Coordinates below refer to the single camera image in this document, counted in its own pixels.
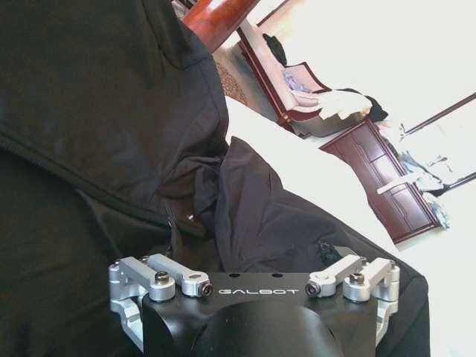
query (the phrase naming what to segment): metal linkage arm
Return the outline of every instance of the metal linkage arm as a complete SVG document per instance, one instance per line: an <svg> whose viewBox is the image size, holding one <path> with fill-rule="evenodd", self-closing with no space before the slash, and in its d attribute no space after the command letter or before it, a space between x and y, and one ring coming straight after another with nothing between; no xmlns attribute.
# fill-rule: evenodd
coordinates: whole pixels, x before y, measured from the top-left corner
<svg viewBox="0 0 476 357"><path fill-rule="evenodd" d="M203 271L193 271L162 254L151 255L147 264L157 271L166 271L181 287L181 292L186 296L208 296L213 287L208 275Z"/></svg>
<svg viewBox="0 0 476 357"><path fill-rule="evenodd" d="M314 298L324 298L335 294L335 288L349 274L359 271L364 260L349 254L323 271L315 271L309 275L306 293Z"/></svg>

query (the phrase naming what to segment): wooden nightstand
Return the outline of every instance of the wooden nightstand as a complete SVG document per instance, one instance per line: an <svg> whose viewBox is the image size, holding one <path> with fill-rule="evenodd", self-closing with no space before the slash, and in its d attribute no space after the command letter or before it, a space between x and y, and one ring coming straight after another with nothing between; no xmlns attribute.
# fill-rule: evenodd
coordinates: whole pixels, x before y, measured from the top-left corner
<svg viewBox="0 0 476 357"><path fill-rule="evenodd" d="M370 120L347 130L321 149L353 168L364 186L369 205L393 242L440 225L413 184L401 184L382 195L377 194L378 188L403 176L405 171Z"/></svg>

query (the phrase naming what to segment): zipper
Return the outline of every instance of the zipper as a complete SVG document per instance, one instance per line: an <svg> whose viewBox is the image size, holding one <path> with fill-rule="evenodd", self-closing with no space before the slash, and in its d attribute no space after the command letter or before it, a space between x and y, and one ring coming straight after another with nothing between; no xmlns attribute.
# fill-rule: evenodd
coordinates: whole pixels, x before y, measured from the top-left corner
<svg viewBox="0 0 476 357"><path fill-rule="evenodd" d="M26 147L24 144L18 142L15 139L4 136L0 133L0 148L19 156L35 167L39 167L56 177L68 182L73 187L82 190L93 199L129 216L133 216L138 219L149 221L151 223L169 226L167 217L162 216L153 210L147 210L138 206L132 205L106 190L98 187L84 178L79 177L67 167L64 167L57 162L51 160L40 152L33 151Z"/></svg>

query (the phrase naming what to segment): bed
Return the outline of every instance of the bed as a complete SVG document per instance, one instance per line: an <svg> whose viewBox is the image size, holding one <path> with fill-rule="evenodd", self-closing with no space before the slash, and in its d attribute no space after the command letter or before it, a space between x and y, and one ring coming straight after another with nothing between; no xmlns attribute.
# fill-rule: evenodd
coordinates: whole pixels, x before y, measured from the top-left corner
<svg viewBox="0 0 476 357"><path fill-rule="evenodd" d="M367 203L353 170L342 160L283 130L240 102L226 97L230 125L279 174L285 189L323 208L392 254L398 250Z"/></svg>

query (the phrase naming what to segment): chair armrest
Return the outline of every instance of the chair armrest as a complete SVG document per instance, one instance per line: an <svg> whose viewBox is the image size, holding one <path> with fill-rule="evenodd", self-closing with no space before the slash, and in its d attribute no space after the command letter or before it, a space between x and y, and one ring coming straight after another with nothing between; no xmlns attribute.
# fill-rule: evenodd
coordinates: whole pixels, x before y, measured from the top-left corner
<svg viewBox="0 0 476 357"><path fill-rule="evenodd" d="M304 84L312 91L330 91L328 86L325 86L318 78L312 73L311 68L307 62L302 62L299 65L291 65L286 67L286 71L289 72L298 82Z"/></svg>

